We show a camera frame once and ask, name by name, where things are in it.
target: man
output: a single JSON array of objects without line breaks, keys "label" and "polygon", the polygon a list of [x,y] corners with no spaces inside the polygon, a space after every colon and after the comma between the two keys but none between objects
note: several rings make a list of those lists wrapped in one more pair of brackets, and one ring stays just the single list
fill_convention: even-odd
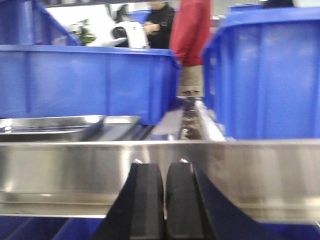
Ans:
[{"label": "man", "polygon": [[165,1],[152,1],[149,4],[151,13],[146,18],[144,30],[150,48],[168,49],[175,10]]},{"label": "man", "polygon": [[181,0],[169,48],[182,64],[179,95],[203,96],[203,48],[210,37],[211,0]]}]

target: red shirt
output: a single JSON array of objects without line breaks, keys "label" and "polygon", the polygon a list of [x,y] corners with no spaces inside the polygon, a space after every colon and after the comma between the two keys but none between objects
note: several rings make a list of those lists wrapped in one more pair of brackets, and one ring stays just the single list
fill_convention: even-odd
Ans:
[{"label": "red shirt", "polygon": [[211,0],[181,0],[176,12],[169,48],[184,66],[203,63],[201,54],[210,36]]}]

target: khaki shorts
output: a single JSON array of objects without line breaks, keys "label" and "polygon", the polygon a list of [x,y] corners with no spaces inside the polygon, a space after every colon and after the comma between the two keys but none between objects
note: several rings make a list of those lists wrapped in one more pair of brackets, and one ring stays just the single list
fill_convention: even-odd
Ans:
[{"label": "khaki shorts", "polygon": [[203,66],[182,66],[179,96],[202,97],[204,95]]}]

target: blue plastic crate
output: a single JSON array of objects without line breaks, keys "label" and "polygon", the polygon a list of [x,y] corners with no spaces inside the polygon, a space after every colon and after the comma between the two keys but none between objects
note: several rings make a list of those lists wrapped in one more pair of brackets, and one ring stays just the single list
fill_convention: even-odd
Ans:
[{"label": "blue plastic crate", "polygon": [[103,218],[70,218],[52,240],[89,240]]},{"label": "blue plastic crate", "polygon": [[0,45],[0,118],[138,115],[156,125],[179,69],[168,49]]},{"label": "blue plastic crate", "polygon": [[319,35],[318,7],[227,15],[204,53],[205,102],[227,137],[320,137]]},{"label": "blue plastic crate", "polygon": [[129,15],[140,24],[143,24],[149,13],[151,13],[151,10],[137,10],[129,12]]},{"label": "blue plastic crate", "polygon": [[288,240],[320,239],[320,227],[317,224],[265,223],[263,225]]},{"label": "blue plastic crate", "polygon": [[261,8],[262,8],[262,4],[240,4],[240,5],[229,6],[229,11],[231,13],[234,13],[234,12],[240,13],[244,11],[257,10]]},{"label": "blue plastic crate", "polygon": [[78,46],[37,0],[0,1],[0,44]]},{"label": "blue plastic crate", "polygon": [[52,239],[67,218],[0,216],[0,239]]}]

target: metal tray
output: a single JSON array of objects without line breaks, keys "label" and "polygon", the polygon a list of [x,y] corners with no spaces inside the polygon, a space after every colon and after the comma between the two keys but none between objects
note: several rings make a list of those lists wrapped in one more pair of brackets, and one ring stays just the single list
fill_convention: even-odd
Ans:
[{"label": "metal tray", "polygon": [[132,140],[135,128],[138,127],[140,116],[106,116],[103,128],[88,141],[124,141]]},{"label": "metal tray", "polygon": [[83,141],[104,125],[104,115],[0,119],[0,142]]}]

